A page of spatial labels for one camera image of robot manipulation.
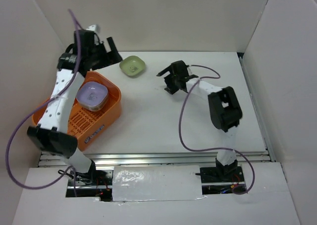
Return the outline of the white foil sheet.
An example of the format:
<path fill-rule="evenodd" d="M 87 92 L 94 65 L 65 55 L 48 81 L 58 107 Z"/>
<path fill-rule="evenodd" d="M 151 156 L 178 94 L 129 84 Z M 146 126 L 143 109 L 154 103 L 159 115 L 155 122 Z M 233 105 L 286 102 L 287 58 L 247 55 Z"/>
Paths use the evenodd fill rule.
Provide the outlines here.
<path fill-rule="evenodd" d="M 115 167 L 115 202 L 189 201 L 203 198 L 198 166 Z"/>

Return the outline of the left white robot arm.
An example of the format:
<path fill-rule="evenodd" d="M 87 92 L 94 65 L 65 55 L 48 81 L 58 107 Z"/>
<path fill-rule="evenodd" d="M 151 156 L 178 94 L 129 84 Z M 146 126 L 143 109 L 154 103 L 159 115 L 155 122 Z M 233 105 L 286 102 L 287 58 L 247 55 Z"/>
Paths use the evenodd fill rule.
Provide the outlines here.
<path fill-rule="evenodd" d="M 122 61 L 113 38 L 108 37 L 107 43 L 109 51 L 95 31 L 74 32 L 74 43 L 58 59 L 51 97 L 39 107 L 46 110 L 37 125 L 27 129 L 27 135 L 41 151 L 62 157 L 87 185 L 98 179 L 96 165 L 80 151 L 77 138 L 67 133 L 68 121 L 87 73 Z"/>

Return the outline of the green plate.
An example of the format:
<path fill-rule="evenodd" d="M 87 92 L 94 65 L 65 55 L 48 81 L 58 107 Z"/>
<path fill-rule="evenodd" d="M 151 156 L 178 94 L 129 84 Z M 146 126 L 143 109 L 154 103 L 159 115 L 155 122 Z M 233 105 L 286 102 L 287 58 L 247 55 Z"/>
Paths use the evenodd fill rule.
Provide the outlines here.
<path fill-rule="evenodd" d="M 119 64 L 119 67 L 130 78 L 138 77 L 146 70 L 145 62 L 138 56 L 128 56 Z"/>

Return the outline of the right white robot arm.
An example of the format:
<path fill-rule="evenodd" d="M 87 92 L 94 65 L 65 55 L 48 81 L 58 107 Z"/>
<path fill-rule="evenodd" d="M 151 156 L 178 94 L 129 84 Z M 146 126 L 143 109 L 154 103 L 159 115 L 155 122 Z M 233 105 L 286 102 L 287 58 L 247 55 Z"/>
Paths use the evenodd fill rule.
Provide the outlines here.
<path fill-rule="evenodd" d="M 187 93 L 181 108 L 178 123 L 178 132 L 181 144 L 184 144 L 181 135 L 181 123 L 186 102 L 190 94 L 201 97 L 208 103 L 210 118 L 213 126 L 218 130 L 221 144 L 211 151 L 217 151 L 215 159 L 215 176 L 221 181 L 227 181 L 232 177 L 237 168 L 235 152 L 235 139 L 237 127 L 240 124 L 243 113 L 234 89 L 231 86 L 219 87 L 205 81 L 208 76 L 199 77 L 189 70 L 190 65 L 179 60 L 171 63 L 167 68 L 157 74 L 164 77 L 165 91 L 173 95 L 181 90 Z"/>

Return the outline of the cream plate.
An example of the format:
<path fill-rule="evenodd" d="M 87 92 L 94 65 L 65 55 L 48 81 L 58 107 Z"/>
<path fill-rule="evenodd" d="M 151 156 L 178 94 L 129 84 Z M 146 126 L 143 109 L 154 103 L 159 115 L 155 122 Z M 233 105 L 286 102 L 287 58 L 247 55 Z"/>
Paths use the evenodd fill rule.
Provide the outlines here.
<path fill-rule="evenodd" d="M 99 105 L 95 105 L 95 106 L 83 105 L 82 107 L 89 110 L 89 111 L 97 112 L 97 111 L 100 111 L 104 106 L 105 106 L 104 104 L 99 104 Z"/>

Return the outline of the orange plastic bin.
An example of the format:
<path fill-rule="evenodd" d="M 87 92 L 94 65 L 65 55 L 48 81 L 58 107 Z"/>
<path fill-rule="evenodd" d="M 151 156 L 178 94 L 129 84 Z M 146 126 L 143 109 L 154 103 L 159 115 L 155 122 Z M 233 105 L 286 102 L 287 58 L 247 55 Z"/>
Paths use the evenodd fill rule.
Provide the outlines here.
<path fill-rule="evenodd" d="M 76 95 L 84 83 L 94 81 L 108 88 L 108 100 L 97 112 L 83 108 Z M 84 151 L 103 131 L 121 115 L 121 91 L 101 74 L 89 71 L 86 76 L 73 74 L 63 69 L 56 74 L 52 95 L 71 86 L 56 99 L 50 98 L 38 112 L 33 113 L 34 126 L 29 126 L 27 135 L 45 152 L 70 157 L 78 149 Z"/>

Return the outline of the aluminium rail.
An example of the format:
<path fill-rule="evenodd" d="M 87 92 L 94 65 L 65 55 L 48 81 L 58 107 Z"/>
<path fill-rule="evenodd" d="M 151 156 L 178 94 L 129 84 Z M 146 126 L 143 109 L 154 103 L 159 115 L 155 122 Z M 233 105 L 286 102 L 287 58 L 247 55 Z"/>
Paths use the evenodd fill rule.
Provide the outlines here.
<path fill-rule="evenodd" d="M 154 154 L 86 154 L 98 167 L 109 166 L 151 166 L 180 164 L 212 164 L 216 153 L 154 153 Z M 271 162 L 268 152 L 247 153 L 250 162 Z M 38 167 L 63 167 L 65 163 L 58 156 L 42 153 Z"/>

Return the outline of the purple plate top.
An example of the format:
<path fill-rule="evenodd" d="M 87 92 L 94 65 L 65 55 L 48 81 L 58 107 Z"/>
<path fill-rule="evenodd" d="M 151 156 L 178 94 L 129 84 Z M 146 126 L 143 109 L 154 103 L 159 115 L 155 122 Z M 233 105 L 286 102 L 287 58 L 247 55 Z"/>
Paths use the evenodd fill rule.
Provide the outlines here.
<path fill-rule="evenodd" d="M 108 100 L 108 88 L 94 81 L 84 83 L 76 95 L 76 100 L 81 106 L 105 104 Z"/>

